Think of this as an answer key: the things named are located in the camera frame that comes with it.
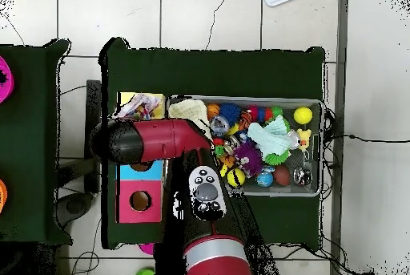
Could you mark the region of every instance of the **yellow ball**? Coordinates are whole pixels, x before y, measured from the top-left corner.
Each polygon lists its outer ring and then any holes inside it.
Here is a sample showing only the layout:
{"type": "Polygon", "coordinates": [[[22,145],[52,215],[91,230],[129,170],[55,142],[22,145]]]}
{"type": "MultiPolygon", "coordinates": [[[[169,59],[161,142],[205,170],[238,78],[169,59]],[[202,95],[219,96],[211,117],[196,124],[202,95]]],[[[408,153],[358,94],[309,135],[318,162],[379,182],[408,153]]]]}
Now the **yellow ball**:
{"type": "Polygon", "coordinates": [[[228,131],[227,131],[227,135],[233,135],[235,134],[237,131],[239,130],[239,125],[237,123],[235,123],[235,125],[233,127],[231,127],[228,131]]]}
{"type": "Polygon", "coordinates": [[[312,110],[308,107],[298,107],[293,113],[293,118],[299,124],[308,124],[313,117],[312,110]]]}
{"type": "Polygon", "coordinates": [[[227,174],[227,182],[234,188],[238,188],[244,184],[245,178],[243,171],[238,168],[230,170],[227,174]]]}

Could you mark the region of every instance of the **round hole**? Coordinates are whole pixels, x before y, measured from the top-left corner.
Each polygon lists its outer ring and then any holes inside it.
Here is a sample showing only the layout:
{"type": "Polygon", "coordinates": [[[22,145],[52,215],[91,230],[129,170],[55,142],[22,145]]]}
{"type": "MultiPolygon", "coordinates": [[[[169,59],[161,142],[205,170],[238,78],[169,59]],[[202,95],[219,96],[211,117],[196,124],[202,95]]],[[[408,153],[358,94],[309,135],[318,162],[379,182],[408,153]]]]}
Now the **round hole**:
{"type": "Polygon", "coordinates": [[[144,191],[133,192],[130,197],[130,205],[134,210],[143,212],[151,206],[151,197],[144,191]]]}
{"type": "Polygon", "coordinates": [[[135,170],[136,172],[146,172],[147,170],[151,169],[152,164],[154,164],[154,162],[142,162],[131,164],[130,167],[132,170],[135,170]]]}

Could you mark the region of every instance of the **pink object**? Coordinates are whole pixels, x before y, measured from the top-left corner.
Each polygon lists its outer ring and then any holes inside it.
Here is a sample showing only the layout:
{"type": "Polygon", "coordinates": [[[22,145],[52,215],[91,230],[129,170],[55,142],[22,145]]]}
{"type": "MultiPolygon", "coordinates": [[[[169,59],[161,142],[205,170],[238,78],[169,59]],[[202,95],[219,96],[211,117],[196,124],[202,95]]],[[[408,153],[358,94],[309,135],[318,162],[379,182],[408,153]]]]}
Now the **pink object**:
{"type": "Polygon", "coordinates": [[[154,255],[154,244],[141,244],[139,248],[148,255],[154,255]]]}
{"type": "Polygon", "coordinates": [[[161,222],[161,180],[120,180],[119,187],[119,223],[161,222]],[[137,211],[131,207],[131,195],[138,191],[151,197],[151,206],[147,210],[137,211]]]}
{"type": "Polygon", "coordinates": [[[0,103],[4,101],[13,91],[14,80],[10,68],[0,56],[0,103]]]}

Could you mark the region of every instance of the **orange ball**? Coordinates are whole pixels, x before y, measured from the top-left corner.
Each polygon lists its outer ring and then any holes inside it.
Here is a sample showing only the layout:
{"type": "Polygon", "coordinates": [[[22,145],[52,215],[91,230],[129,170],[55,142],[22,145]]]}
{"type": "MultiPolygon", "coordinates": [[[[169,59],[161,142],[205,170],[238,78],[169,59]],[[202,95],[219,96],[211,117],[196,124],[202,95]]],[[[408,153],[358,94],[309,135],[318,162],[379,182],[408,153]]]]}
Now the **orange ball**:
{"type": "Polygon", "coordinates": [[[219,105],[218,104],[208,104],[207,105],[207,116],[208,119],[214,118],[219,115],[219,105]]]}

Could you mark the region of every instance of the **orange object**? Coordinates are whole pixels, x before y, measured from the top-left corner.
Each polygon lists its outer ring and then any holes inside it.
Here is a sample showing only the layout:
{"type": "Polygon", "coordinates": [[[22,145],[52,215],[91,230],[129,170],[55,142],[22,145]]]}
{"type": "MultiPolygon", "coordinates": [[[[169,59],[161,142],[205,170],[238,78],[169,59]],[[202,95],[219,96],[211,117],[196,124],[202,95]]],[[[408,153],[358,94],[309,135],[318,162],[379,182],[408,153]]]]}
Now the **orange object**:
{"type": "Polygon", "coordinates": [[[6,185],[0,180],[0,212],[2,212],[4,204],[7,200],[7,189],[6,185]]]}
{"type": "Polygon", "coordinates": [[[207,105],[207,117],[209,120],[219,115],[219,105],[218,104],[208,104],[207,105]]]}
{"type": "Polygon", "coordinates": [[[223,164],[225,164],[228,168],[232,168],[235,164],[235,157],[232,155],[226,155],[220,158],[223,164]]]}
{"type": "Polygon", "coordinates": [[[240,114],[239,118],[239,131],[245,130],[249,128],[249,125],[252,123],[252,116],[249,112],[243,111],[240,114]]]}

